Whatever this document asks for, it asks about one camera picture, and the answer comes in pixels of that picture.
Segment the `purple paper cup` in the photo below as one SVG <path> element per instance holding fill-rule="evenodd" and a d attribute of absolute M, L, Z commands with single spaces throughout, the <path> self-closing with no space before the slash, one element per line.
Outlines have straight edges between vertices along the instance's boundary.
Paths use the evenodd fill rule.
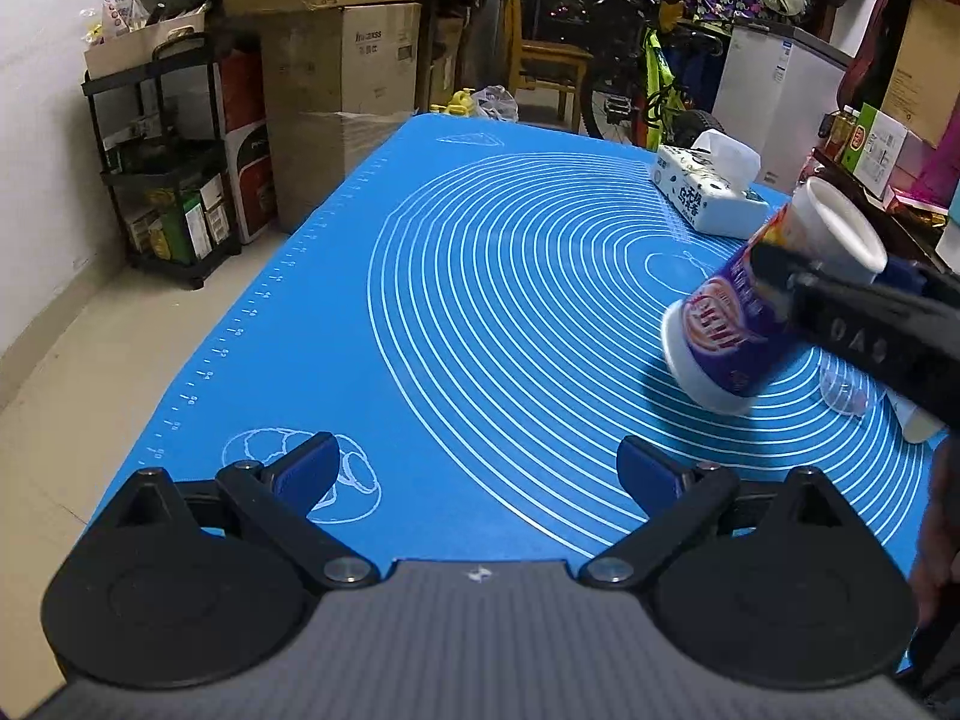
<path fill-rule="evenodd" d="M 822 177 L 794 188 L 768 223 L 662 317 L 669 371 L 713 413 L 750 411 L 761 390 L 805 349 L 788 328 L 788 298 L 761 281 L 750 263 L 760 244 L 804 255 L 854 284 L 872 283 L 889 261 L 871 223 L 839 188 Z"/>

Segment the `white freezer cabinet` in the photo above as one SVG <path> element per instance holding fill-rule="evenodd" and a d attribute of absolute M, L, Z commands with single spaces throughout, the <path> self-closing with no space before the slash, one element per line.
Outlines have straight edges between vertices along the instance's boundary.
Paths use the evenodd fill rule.
<path fill-rule="evenodd" d="M 794 187 L 850 63 L 804 29 L 763 21 L 732 28 L 713 115 L 760 155 L 760 184 Z"/>

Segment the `lower cardboard box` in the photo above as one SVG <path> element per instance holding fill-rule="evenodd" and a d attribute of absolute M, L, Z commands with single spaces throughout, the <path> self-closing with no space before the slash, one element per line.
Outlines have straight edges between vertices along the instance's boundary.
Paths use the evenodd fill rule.
<path fill-rule="evenodd" d="M 415 109 L 420 5 L 359 5 L 268 16 L 263 97 L 270 115 L 404 114 Z"/>

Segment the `white paper cup left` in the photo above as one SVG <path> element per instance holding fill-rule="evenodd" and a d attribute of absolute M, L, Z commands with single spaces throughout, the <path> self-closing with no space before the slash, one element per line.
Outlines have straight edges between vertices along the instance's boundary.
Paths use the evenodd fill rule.
<path fill-rule="evenodd" d="M 896 421 L 900 424 L 901 435 L 908 444 L 923 444 L 942 433 L 944 429 L 942 421 L 891 388 L 887 390 L 887 400 L 892 405 Z"/>

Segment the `tall brown cardboard box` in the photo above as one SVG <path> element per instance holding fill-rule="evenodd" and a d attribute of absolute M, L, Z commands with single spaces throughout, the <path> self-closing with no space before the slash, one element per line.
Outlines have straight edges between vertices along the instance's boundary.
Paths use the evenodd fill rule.
<path fill-rule="evenodd" d="M 911 0 L 882 112 L 928 145 L 944 137 L 958 98 L 958 7 Z"/>

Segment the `blue silicone baking mat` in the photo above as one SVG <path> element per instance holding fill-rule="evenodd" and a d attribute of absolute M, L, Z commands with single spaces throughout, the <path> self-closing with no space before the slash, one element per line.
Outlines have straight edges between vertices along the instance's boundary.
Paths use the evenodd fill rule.
<path fill-rule="evenodd" d="M 732 244 L 688 227 L 646 153 L 420 115 L 302 223 L 169 385 L 125 461 L 179 481 L 340 444 L 311 517 L 397 559 L 581 564 L 644 522 L 626 436 L 747 479 L 827 473 L 900 566 L 931 452 L 856 371 L 862 415 L 802 356 L 743 416 L 702 410 L 661 353 L 664 310 Z"/>

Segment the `white tissue box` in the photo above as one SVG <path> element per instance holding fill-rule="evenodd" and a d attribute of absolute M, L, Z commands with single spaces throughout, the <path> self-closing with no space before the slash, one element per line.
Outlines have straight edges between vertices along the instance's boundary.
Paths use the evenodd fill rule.
<path fill-rule="evenodd" d="M 690 148 L 659 146 L 652 183 L 693 231 L 747 241 L 770 215 L 752 188 L 760 167 L 751 146 L 710 128 Z"/>

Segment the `black bicycle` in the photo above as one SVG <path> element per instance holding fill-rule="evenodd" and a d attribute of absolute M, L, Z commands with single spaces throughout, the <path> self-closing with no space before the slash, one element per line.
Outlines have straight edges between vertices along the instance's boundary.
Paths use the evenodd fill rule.
<path fill-rule="evenodd" d="M 700 133 L 721 130 L 698 104 L 670 52 L 686 60 L 719 57 L 716 31 L 685 18 L 686 0 L 590 0 L 584 9 L 590 62 L 579 83 L 587 135 L 654 151 L 690 148 Z"/>

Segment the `yellow toy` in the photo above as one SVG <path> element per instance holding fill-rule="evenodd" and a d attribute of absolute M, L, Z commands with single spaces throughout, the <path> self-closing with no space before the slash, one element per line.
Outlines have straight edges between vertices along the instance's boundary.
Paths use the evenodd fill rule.
<path fill-rule="evenodd" d="M 456 91 L 444 106 L 444 114 L 454 115 L 454 117 L 475 117 L 477 103 L 473 99 L 473 91 L 470 88 Z"/>

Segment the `black shelf rack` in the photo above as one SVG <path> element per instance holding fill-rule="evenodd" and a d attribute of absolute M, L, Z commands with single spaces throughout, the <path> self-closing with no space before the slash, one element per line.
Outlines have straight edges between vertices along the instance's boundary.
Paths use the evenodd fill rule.
<path fill-rule="evenodd" d="M 128 265 L 200 289 L 274 222 L 256 36 L 169 37 L 82 91 Z"/>

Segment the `clear plastic cup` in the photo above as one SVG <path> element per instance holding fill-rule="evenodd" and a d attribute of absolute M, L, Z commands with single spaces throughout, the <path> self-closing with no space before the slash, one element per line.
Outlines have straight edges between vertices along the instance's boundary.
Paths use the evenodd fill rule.
<path fill-rule="evenodd" d="M 871 408 L 869 390 L 834 367 L 820 367 L 818 391 L 823 405 L 841 416 L 864 418 Z"/>

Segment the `white green small box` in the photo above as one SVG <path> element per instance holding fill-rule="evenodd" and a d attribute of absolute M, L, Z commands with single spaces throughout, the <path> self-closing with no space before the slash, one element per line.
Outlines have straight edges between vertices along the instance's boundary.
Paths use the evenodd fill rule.
<path fill-rule="evenodd" d="M 882 199 L 907 138 L 907 127 L 882 110 L 864 104 L 839 164 L 867 192 Z"/>

